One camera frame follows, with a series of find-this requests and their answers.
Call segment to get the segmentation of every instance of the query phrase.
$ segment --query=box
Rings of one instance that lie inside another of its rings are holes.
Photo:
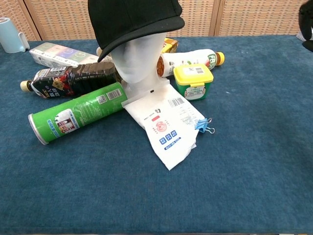
[[[175,53],[178,47],[178,41],[170,38],[164,39],[162,53]]]
[[[82,64],[95,63],[98,56],[80,50],[64,47],[53,43],[43,43],[29,51],[36,63],[49,68],[64,66],[77,67]]]
[[[205,64],[178,66],[174,76],[179,93],[187,100],[204,99],[213,82],[213,74]]]

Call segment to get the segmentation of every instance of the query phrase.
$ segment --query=white plastic bottle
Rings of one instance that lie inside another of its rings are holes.
[[[188,64],[205,64],[210,70],[222,65],[225,56],[222,52],[214,52],[211,49],[201,49],[185,53],[163,53],[157,62],[157,74],[167,77],[174,74],[174,68]]]

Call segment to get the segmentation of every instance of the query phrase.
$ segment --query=plastic bottle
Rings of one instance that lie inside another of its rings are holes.
[[[211,49],[201,49],[185,53],[163,53],[157,62],[156,70],[160,77],[174,74],[174,68],[181,65],[205,64],[210,70],[216,65],[222,65],[225,56],[222,52]]]
[[[40,70],[32,80],[21,82],[21,89],[43,98],[56,98],[87,94],[115,82],[114,64],[100,62]]]

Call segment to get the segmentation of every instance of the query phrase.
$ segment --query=mug handle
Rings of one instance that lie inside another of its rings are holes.
[[[29,46],[29,43],[24,35],[24,33],[19,33],[19,38],[20,38],[20,41],[22,43],[22,50],[25,52],[26,49],[30,49],[30,46]]]

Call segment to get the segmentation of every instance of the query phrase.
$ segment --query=green can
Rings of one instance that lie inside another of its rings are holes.
[[[127,96],[116,82],[55,107],[28,115],[30,125],[42,144],[123,109]]]

